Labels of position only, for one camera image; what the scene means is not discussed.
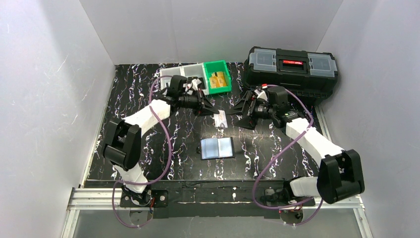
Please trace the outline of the silver card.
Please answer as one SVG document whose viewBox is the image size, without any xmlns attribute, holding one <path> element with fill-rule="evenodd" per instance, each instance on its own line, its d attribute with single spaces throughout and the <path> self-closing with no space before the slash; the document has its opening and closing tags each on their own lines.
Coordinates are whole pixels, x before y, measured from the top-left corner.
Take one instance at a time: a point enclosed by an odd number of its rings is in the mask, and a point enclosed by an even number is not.
<svg viewBox="0 0 420 238">
<path fill-rule="evenodd" d="M 213 119 L 216 128 L 228 128 L 225 111 L 219 110 L 218 114 L 213 114 Z"/>
</svg>

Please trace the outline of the tan credit card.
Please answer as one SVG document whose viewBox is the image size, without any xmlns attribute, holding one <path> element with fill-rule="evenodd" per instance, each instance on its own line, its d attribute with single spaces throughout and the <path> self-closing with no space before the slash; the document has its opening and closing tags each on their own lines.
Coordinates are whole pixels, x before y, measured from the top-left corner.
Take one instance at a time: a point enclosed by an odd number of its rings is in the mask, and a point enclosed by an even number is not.
<svg viewBox="0 0 420 238">
<path fill-rule="evenodd" d="M 209 78 L 209 82 L 210 82 L 210 88 L 214 89 L 214 88 L 219 87 L 218 80 L 216 78 L 216 72 L 211 75 L 211 77 Z"/>
</svg>

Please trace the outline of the gold card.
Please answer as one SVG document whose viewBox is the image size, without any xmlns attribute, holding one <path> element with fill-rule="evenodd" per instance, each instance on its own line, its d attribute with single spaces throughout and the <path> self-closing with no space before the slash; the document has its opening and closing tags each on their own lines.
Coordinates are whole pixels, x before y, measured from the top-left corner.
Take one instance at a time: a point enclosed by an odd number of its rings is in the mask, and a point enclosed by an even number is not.
<svg viewBox="0 0 420 238">
<path fill-rule="evenodd" d="M 225 79 L 224 73 L 222 71 L 216 72 L 216 78 L 218 80 L 218 86 L 219 87 L 226 87 L 227 86 L 226 79 Z"/>
</svg>

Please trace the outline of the black card holder wallet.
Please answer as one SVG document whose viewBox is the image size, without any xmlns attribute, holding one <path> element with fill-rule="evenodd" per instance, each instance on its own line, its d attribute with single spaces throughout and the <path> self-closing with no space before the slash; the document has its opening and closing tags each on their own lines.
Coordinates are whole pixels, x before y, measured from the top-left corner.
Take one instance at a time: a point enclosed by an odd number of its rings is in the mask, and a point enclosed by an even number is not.
<svg viewBox="0 0 420 238">
<path fill-rule="evenodd" d="M 197 153 L 200 154 L 201 160 L 235 158 L 233 138 L 202 139 L 197 147 Z"/>
</svg>

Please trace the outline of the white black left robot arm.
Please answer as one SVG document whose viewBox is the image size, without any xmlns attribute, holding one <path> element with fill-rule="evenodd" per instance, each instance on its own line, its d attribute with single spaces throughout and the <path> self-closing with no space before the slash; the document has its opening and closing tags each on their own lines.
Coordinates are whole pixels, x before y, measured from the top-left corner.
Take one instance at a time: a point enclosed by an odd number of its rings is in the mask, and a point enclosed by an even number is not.
<svg viewBox="0 0 420 238">
<path fill-rule="evenodd" d="M 160 124 L 167 142 L 170 136 L 163 120 L 169 118 L 180 108 L 192 109 L 198 117 L 218 114 L 219 111 L 210 103 L 199 87 L 200 80 L 185 76 L 170 76 L 169 85 L 153 98 L 149 93 L 149 104 L 123 119 L 110 121 L 104 137 L 103 157 L 120 173 L 120 184 L 126 189 L 141 194 L 147 185 L 153 184 L 167 173 L 171 165 L 171 155 L 162 174 L 148 181 L 139 165 L 142 137 L 155 125 Z"/>
</svg>

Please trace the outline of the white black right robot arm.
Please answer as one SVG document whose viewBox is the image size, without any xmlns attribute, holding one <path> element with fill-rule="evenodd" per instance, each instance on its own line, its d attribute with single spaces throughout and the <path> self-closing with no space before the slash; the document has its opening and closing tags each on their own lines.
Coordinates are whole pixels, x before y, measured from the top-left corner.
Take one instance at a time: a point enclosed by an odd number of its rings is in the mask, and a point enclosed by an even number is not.
<svg viewBox="0 0 420 238">
<path fill-rule="evenodd" d="M 281 190 L 261 196 L 260 207 L 272 209 L 277 203 L 289 201 L 303 204 L 310 197 L 319 197 L 328 204 L 362 194 L 365 191 L 361 158 L 355 150 L 345 150 L 325 138 L 313 127 L 314 119 L 308 109 L 306 115 L 292 110 L 289 97 L 294 94 L 282 86 L 264 84 L 249 90 L 226 113 L 240 115 L 234 123 L 244 129 L 255 129 L 260 119 L 269 119 L 277 128 L 285 130 L 292 139 L 286 146 L 299 144 L 318 166 L 315 177 L 297 177 L 286 180 Z"/>
</svg>

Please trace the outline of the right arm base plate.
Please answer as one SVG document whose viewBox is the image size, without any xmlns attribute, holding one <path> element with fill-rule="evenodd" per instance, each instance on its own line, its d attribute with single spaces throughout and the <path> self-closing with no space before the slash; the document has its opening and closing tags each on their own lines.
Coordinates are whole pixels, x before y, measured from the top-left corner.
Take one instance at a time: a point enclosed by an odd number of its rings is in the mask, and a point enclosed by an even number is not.
<svg viewBox="0 0 420 238">
<path fill-rule="evenodd" d="M 286 206 L 304 201 L 307 197 L 296 197 L 286 189 L 266 189 L 259 202 L 265 206 Z"/>
</svg>

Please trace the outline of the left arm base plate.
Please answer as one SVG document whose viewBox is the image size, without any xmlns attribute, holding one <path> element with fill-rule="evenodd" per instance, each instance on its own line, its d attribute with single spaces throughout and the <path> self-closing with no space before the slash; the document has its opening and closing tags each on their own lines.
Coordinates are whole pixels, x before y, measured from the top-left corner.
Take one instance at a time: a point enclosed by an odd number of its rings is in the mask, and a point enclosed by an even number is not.
<svg viewBox="0 0 420 238">
<path fill-rule="evenodd" d="M 123 190 L 119 206 L 123 208 L 164 208 L 168 206 L 168 198 L 167 190 L 149 189 L 143 193 L 134 193 L 130 190 Z"/>
</svg>

